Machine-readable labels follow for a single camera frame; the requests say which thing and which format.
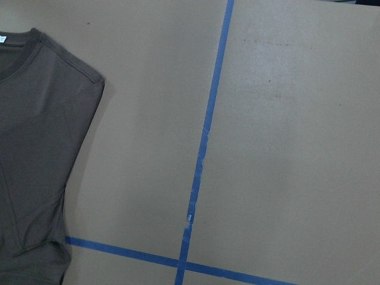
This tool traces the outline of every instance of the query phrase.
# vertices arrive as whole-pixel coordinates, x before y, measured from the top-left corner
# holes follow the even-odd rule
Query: blue painter's tape
[[[234,0],[227,0],[226,12],[224,14],[223,25],[220,33],[219,46],[214,66],[213,80],[211,82],[210,95],[208,97],[206,115],[203,124],[201,143],[198,150],[198,159],[195,166],[194,178],[191,187],[190,202],[188,206],[188,215],[187,220],[189,224],[186,226],[183,231],[182,245],[179,254],[179,261],[177,267],[177,275],[175,280],[175,285],[183,284],[183,277],[185,274],[186,261],[189,252],[190,238],[192,232],[192,224],[195,217],[195,207],[198,201],[198,193],[201,185],[201,176],[203,170],[203,160],[207,151],[207,141],[208,134],[211,129],[211,123],[213,121],[213,113],[215,108],[216,96],[218,92],[219,79],[221,73],[221,66],[223,64],[224,51],[226,49],[227,36],[231,22],[232,9],[233,9]]]
[[[254,275],[239,273],[230,270],[224,270],[220,268],[210,267],[206,265],[196,264],[187,262],[186,270],[203,273],[207,275],[224,277],[231,280],[236,280],[244,283],[255,284],[255,285],[295,285],[293,283],[286,283],[282,281],[272,280],[268,278],[258,277]]]
[[[147,254],[145,252],[133,251],[131,249],[120,248],[118,246],[106,245],[104,243],[92,242],[90,240],[79,239],[77,237],[66,237],[66,242],[70,245],[80,246],[82,248],[93,249],[95,251],[107,252],[109,254],[120,255],[122,257],[134,258],[142,261],[152,262],[170,267],[177,267],[178,260],[168,258],[160,255]],[[295,285],[291,283],[271,280],[267,278],[257,277],[244,273],[224,270],[216,267],[196,264],[192,262],[185,263],[186,270],[212,275],[216,277],[223,277],[231,280],[237,280],[249,284],[256,285]]]
[[[147,254],[145,252],[133,251],[131,249],[120,248],[118,246],[106,245],[104,243],[92,242],[85,239],[79,239],[77,237],[66,237],[66,242],[70,245],[80,246],[82,248],[94,249],[95,251],[107,252],[109,254],[120,255],[122,257],[135,258],[147,262],[166,265],[170,267],[177,267],[178,260],[163,257],[160,255]]]

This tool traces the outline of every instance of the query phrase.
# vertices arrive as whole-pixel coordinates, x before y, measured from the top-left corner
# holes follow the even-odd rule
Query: neckline
[[[2,80],[14,74],[20,68],[22,68],[23,65],[28,61],[29,57],[35,50],[38,42],[40,41],[42,32],[36,28],[31,28],[29,31],[26,31],[24,33],[11,33],[7,31],[0,31],[0,35],[7,36],[5,43],[1,43],[0,45],[6,45],[7,41],[25,43],[18,58],[14,60],[10,65],[8,65],[6,68],[0,69],[1,82]]]

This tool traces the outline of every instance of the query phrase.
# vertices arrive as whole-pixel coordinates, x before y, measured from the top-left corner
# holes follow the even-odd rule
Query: blue tape
[[[186,263],[186,270],[203,273],[207,275],[212,275],[216,277],[224,277],[227,279],[236,280],[236,281],[249,283],[249,284],[255,284],[255,285],[295,285],[293,283],[286,283],[282,281],[239,273],[239,272],[230,271],[230,270],[224,270],[224,269],[196,264],[192,262]]]
[[[207,110],[203,124],[201,143],[199,145],[198,151],[198,159],[197,164],[195,166],[194,178],[191,187],[191,195],[190,202],[188,207],[188,222],[189,224],[186,226],[183,231],[182,245],[179,254],[177,275],[175,280],[175,285],[182,285],[183,277],[185,275],[186,261],[188,258],[189,246],[190,246],[190,238],[192,232],[192,224],[194,222],[195,216],[195,207],[198,201],[198,193],[201,185],[201,176],[203,170],[203,160],[207,151],[207,141],[208,134],[211,129],[211,123],[213,121],[213,113],[215,108],[216,96],[218,93],[219,79],[221,73],[221,66],[223,64],[224,51],[226,49],[227,36],[231,22],[232,9],[233,9],[234,0],[227,0],[226,12],[224,14],[223,25],[220,33],[219,46],[214,66],[214,74],[213,80],[211,82],[210,95],[208,97]]]
[[[95,251],[107,252],[109,254],[120,255],[122,257],[134,258],[142,261],[152,262],[170,267],[177,267],[178,260],[160,255],[147,254],[145,252],[133,251],[131,249],[120,248],[118,246],[106,245],[104,243],[92,242],[90,240],[79,239],[77,237],[66,237],[66,242],[70,245],[80,246],[82,248],[93,249]],[[231,280],[241,281],[256,285],[295,285],[291,283],[281,282],[277,280],[257,277],[244,273],[224,270],[216,267],[196,264],[192,262],[185,263],[186,270],[198,272],[202,274],[223,277]]]
[[[104,243],[92,242],[77,237],[66,237],[66,243],[70,245],[80,246],[82,248],[94,249],[95,251],[107,252],[109,254],[120,255],[122,257],[130,257],[156,264],[177,267],[178,260],[160,255],[147,254],[145,252],[133,251],[131,249],[120,248],[118,246],[106,245]]]

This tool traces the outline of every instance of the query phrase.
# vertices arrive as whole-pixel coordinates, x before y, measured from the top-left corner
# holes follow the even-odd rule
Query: t-shirt
[[[62,283],[65,186],[104,87],[46,33],[0,31],[0,285]]]

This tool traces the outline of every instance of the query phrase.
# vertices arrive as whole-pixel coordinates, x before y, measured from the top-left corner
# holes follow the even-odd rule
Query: tape line
[[[201,185],[201,176],[203,170],[203,160],[207,151],[207,141],[208,134],[211,129],[211,123],[213,121],[213,113],[215,108],[216,96],[218,92],[219,79],[221,73],[221,66],[223,64],[224,51],[226,49],[226,42],[228,31],[231,22],[232,9],[233,9],[234,0],[227,0],[226,12],[224,14],[223,25],[220,33],[219,46],[214,66],[213,80],[211,82],[210,95],[208,97],[206,115],[204,119],[204,125],[202,130],[201,143],[199,145],[197,164],[195,166],[194,178],[191,187],[191,195],[188,206],[188,215],[187,219],[189,224],[185,227],[183,231],[182,245],[179,254],[177,275],[175,279],[175,285],[182,285],[183,277],[185,274],[186,261],[189,252],[191,232],[192,232],[192,224],[194,222],[195,217],[195,207],[197,205],[198,193]]]
[[[160,265],[170,266],[176,268],[178,266],[178,260],[168,258],[160,255],[147,254],[145,252],[133,251],[131,249],[120,248],[118,246],[107,245],[99,242],[92,242],[90,240],[79,239],[77,237],[66,237],[66,242],[70,245],[79,246],[82,248],[88,248],[95,251],[107,252],[109,254],[120,255],[122,257],[134,258],[142,261],[156,263]],[[239,273],[230,270],[224,270],[216,267],[196,264],[192,262],[186,262],[186,270],[206,275],[223,277],[226,279],[241,281],[248,284],[255,285],[294,285],[282,281],[272,280],[268,278],[258,277],[254,275]]]

